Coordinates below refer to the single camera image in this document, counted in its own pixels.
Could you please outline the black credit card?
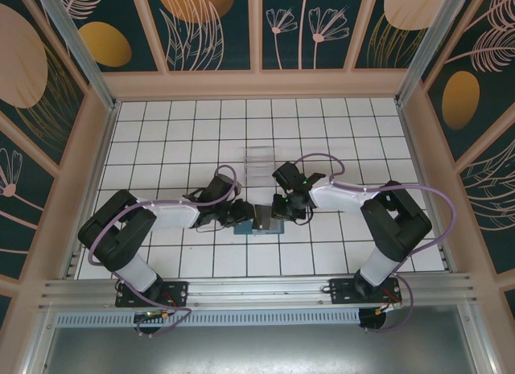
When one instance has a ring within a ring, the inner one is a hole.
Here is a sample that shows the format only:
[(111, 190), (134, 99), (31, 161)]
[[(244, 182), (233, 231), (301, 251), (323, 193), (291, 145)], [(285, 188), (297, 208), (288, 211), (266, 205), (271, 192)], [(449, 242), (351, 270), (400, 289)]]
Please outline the black credit card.
[(270, 231), (273, 228), (273, 218), (271, 216), (272, 207), (270, 205), (257, 204), (254, 206), (255, 217), (253, 219), (254, 231)]

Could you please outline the small green-lit circuit board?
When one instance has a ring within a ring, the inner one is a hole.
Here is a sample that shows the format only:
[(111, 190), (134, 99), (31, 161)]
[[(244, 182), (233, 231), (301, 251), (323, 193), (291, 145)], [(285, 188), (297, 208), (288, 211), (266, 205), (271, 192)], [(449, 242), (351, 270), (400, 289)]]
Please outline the small green-lit circuit board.
[(175, 312), (172, 310), (139, 311), (134, 313), (134, 324), (164, 324), (169, 322), (174, 315)]

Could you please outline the grey metal sheet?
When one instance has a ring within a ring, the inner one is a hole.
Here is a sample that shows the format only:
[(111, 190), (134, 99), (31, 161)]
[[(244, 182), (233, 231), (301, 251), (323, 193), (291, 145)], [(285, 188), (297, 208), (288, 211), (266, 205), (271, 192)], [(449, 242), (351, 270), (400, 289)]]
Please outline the grey metal sheet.
[(44, 374), (476, 374), (457, 306), (386, 333), (353, 324), (57, 328)]

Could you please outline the aluminium mounting rail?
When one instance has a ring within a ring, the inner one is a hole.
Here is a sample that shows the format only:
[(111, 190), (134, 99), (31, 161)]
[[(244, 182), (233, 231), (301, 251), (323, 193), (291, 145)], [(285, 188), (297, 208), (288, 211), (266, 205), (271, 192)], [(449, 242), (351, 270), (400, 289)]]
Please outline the aluminium mounting rail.
[[(189, 278), (187, 307), (193, 310), (316, 308), (331, 305), (322, 292), (329, 276)], [(416, 306), (458, 305), (477, 300), (465, 273), (400, 273), (402, 298), (406, 286)], [(115, 308), (114, 279), (55, 280), (43, 286), (40, 310), (100, 311)]]

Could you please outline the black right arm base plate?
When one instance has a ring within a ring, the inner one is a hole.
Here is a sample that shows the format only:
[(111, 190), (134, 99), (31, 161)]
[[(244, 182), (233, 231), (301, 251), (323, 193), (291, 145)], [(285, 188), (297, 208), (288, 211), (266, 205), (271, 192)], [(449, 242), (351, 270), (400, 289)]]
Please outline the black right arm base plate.
[(373, 289), (367, 296), (363, 296), (356, 290), (353, 278), (335, 278), (329, 281), (328, 293), (332, 304), (402, 302), (399, 281), (395, 277), (388, 277), (381, 286)]

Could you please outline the aluminium side rail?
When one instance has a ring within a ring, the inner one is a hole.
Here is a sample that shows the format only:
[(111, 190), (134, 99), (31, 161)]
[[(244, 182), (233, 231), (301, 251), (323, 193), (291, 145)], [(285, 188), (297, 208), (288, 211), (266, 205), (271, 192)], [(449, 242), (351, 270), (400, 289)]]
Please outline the aluminium side rail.
[[(406, 143), (410, 150), (411, 159), (414, 164), (414, 171), (417, 176), (415, 184), (426, 186), (426, 173), (423, 169), (422, 162), (420, 161), (418, 148), (411, 136), (410, 124), (406, 119), (406, 115), (399, 106), (397, 107), (397, 111), (405, 134)], [(422, 194), (422, 201), (426, 207), (425, 213), (430, 218), (432, 229), (415, 249), (423, 248), (426, 244), (429, 244), (447, 231), (450, 221), (447, 218), (444, 218), (443, 220), (440, 219), (438, 203), (443, 204), (443, 213), (451, 213), (448, 202), (441, 195), (429, 190), (419, 190), (419, 192)], [(433, 244), (431, 247), (426, 247), (423, 251), (417, 253), (414, 256), (414, 267), (420, 266), (420, 269), (418, 270), (419, 272), (444, 271), (448, 273), (450, 270), (443, 246), (444, 241), (441, 240), (440, 242)]]
[(117, 117), (120, 110), (120, 102), (116, 101), (113, 108), (106, 114), (105, 124), (102, 128), (101, 135), (95, 146), (91, 149), (93, 154), (93, 162), (89, 167), (89, 175), (86, 179), (84, 193), (81, 198), (78, 213), (72, 225), (71, 233), (68, 239), (68, 245), (64, 254), (63, 264), (60, 268), (59, 280), (68, 279), (69, 270), (72, 276), (75, 274), (73, 266), (70, 266), (76, 257), (76, 253), (80, 254), (81, 243), (78, 241), (78, 232), (85, 221), (92, 215), (95, 206), (96, 195), (102, 176), (105, 159), (109, 150), (109, 144), (116, 125)]

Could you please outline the pink flowers wall panel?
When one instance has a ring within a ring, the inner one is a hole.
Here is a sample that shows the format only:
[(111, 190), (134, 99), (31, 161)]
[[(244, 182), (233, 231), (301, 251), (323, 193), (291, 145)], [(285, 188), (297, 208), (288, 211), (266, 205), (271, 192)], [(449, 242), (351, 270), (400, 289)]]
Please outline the pink flowers wall panel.
[(262, 69), (344, 66), (363, 0), (262, 0)]

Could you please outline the orange oval feather wall panel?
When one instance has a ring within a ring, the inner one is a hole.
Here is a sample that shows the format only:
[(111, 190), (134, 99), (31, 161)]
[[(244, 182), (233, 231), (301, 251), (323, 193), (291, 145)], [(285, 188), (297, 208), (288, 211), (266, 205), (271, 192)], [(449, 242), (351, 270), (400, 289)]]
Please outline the orange oval feather wall panel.
[(428, 90), (453, 159), (515, 103), (515, 0), (483, 0)]

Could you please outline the pink leaves wall panel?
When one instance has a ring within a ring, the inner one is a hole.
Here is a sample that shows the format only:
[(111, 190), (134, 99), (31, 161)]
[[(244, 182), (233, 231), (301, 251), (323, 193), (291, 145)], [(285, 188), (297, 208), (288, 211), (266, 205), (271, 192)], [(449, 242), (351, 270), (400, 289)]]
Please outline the pink leaves wall panel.
[(460, 178), (494, 270), (515, 269), (515, 140), (489, 147)]

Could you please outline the aluminium corner post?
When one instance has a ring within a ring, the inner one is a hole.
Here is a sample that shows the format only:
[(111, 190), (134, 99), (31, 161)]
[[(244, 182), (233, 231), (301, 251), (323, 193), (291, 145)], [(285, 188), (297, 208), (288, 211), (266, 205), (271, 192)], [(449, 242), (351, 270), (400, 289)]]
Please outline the aluminium corner post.
[(398, 108), (403, 108), (407, 104), (407, 101), (419, 84), (422, 74), (426, 71), (432, 57), (437, 52), (465, 1), (443, 0), (439, 11), (428, 27), (418, 50), (415, 52), (414, 58), (411, 60), (410, 66), (395, 96)]
[(55, 24), (58, 32), (70, 47), (71, 53), (75, 56), (77, 63), (93, 86), (93, 89), (100, 97), (102, 104), (113, 111), (115, 98), (110, 92), (97, 63), (91, 56), (84, 40), (81, 38), (75, 23), (66, 12), (60, 0), (39, 0), (43, 8), (48, 12), (50, 19)]

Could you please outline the orange disc fern wall panel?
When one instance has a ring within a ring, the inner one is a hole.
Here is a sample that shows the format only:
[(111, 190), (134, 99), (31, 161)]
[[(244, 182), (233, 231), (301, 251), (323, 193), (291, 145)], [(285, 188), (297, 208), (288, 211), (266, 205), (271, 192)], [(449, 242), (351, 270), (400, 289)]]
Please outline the orange disc fern wall panel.
[(248, 71), (249, 0), (147, 0), (170, 72)]

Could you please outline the orange oval leaf wall panel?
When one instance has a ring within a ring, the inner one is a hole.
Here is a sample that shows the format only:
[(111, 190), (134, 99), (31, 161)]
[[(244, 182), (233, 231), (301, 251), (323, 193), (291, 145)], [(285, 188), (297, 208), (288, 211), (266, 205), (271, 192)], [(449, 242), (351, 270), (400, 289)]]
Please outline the orange oval leaf wall panel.
[(102, 72), (155, 72), (134, 0), (61, 0)]

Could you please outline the pink disc gold-lines wall panel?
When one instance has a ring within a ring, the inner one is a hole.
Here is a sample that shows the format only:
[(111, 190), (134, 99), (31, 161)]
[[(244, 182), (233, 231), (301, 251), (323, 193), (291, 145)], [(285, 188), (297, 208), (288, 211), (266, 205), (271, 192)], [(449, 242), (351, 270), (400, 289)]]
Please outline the pink disc gold-lines wall panel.
[(376, 0), (357, 69), (408, 68), (443, 0)]

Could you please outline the single flower leaf wall panel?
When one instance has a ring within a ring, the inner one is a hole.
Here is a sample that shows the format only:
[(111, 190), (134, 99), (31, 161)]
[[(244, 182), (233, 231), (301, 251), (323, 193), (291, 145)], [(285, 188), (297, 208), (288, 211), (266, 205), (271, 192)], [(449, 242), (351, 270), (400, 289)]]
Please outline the single flower leaf wall panel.
[(52, 166), (0, 112), (0, 275), (22, 278), (43, 223)]

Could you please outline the aluminium frame bar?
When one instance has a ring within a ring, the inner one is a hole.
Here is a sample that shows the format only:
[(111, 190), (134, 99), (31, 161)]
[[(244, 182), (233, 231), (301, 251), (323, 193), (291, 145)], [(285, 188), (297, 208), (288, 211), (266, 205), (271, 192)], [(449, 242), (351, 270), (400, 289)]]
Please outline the aluminium frame bar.
[(51, 350), (56, 329), (56, 313), (45, 309), (35, 318), (23, 353), (22, 367), (19, 374), (44, 374), (47, 370), (47, 358)]
[(459, 313), (476, 374), (497, 374), (496, 357), (476, 300), (466, 298)]

